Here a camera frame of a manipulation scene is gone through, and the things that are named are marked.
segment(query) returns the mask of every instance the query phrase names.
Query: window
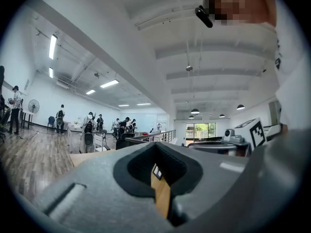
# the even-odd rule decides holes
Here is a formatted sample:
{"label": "window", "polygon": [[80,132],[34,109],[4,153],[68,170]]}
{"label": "window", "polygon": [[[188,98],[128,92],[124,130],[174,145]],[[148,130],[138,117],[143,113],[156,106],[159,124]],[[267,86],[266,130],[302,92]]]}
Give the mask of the window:
{"label": "window", "polygon": [[186,146],[210,137],[216,137],[216,123],[187,123]]}

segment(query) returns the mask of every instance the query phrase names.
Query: chair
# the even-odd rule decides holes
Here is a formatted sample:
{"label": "chair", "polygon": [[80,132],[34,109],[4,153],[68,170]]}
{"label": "chair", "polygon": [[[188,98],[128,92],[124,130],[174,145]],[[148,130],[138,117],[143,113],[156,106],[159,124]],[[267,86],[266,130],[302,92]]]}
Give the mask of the chair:
{"label": "chair", "polygon": [[103,140],[105,140],[105,142],[107,144],[106,135],[107,135],[107,130],[102,130],[102,138],[103,138]]}
{"label": "chair", "polygon": [[106,151],[107,149],[104,146],[104,138],[101,135],[95,134],[94,135],[94,152],[95,151]]}
{"label": "chair", "polygon": [[[6,123],[8,122],[9,117],[10,117],[10,114],[11,114],[11,109],[9,108],[9,109],[5,112],[3,118],[2,118],[2,120],[1,120],[1,122],[0,122],[0,130],[1,130],[2,132],[4,132],[4,129],[5,129],[4,126],[5,126]],[[2,141],[4,142],[6,136],[5,136],[5,134],[2,133],[2,132],[0,132],[0,138],[1,138]]]}
{"label": "chair", "polygon": [[134,137],[134,134],[123,133],[120,137],[120,140],[116,142],[116,150],[123,149],[123,148],[133,145],[134,143],[125,140],[125,138],[130,138],[130,137]]}
{"label": "chair", "polygon": [[55,123],[55,117],[53,116],[50,116],[49,117],[49,123],[48,123],[48,130],[49,130],[49,125],[53,125],[53,128],[54,128],[54,123]]}

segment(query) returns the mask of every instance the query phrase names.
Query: table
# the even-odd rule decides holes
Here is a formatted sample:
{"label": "table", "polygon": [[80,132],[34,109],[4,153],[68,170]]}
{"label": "table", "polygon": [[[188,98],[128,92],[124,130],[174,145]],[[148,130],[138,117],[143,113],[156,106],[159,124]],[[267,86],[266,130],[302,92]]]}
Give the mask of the table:
{"label": "table", "polygon": [[29,117],[28,117],[28,126],[27,126],[27,129],[29,129],[29,122],[30,122],[30,116],[31,116],[31,122],[33,121],[33,115],[34,113],[33,112],[30,112],[28,110],[22,110],[23,112],[23,116],[22,116],[22,122],[21,122],[21,125],[23,127],[23,129],[25,128],[25,118],[26,118],[26,114],[29,114]]}

